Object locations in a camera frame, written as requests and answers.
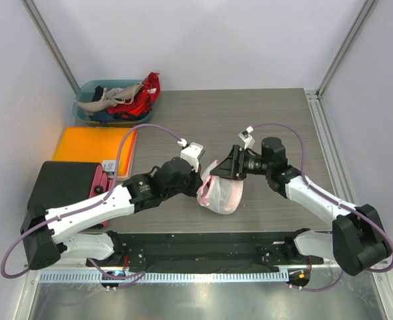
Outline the white mesh laundry bag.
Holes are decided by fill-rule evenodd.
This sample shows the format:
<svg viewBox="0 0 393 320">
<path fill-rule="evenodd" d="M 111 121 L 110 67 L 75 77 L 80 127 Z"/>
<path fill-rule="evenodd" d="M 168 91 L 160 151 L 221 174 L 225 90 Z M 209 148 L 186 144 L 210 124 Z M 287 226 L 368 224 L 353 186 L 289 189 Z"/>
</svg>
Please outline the white mesh laundry bag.
<svg viewBox="0 0 393 320">
<path fill-rule="evenodd" d="M 244 190 L 244 182 L 225 179 L 210 172 L 220 162 L 213 161 L 201 174 L 202 186 L 197 191 L 198 203 L 220 215 L 229 215 L 239 206 Z"/>
</svg>

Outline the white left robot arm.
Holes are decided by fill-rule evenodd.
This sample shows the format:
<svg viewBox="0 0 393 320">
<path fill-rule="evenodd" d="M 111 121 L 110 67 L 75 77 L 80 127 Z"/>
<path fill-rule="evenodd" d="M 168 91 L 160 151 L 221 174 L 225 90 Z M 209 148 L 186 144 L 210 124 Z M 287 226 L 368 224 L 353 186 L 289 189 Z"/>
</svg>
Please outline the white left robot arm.
<svg viewBox="0 0 393 320">
<path fill-rule="evenodd" d="M 69 251 L 67 243 L 84 229 L 159 207 L 179 194 L 195 197 L 201 186 L 199 160 L 181 155 L 96 197 L 59 208 L 34 206 L 21 226 L 27 264 L 31 270 L 50 267 Z"/>
</svg>

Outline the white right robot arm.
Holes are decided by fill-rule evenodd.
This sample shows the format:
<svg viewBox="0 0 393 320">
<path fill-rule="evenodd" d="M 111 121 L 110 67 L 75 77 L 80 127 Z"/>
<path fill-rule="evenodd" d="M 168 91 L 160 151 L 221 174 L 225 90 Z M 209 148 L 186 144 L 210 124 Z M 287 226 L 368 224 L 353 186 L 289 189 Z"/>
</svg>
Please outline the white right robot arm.
<svg viewBox="0 0 393 320">
<path fill-rule="evenodd" d="M 233 180 L 262 175 L 271 190 L 331 226 L 329 233 L 304 231 L 287 243 L 284 255 L 291 263 L 313 255 L 333 260 L 345 273 L 355 276 L 392 255 L 377 210 L 371 205 L 358 207 L 343 201 L 312 183 L 288 163 L 286 149 L 277 137 L 263 139 L 260 153 L 234 145 L 210 173 Z"/>
</svg>

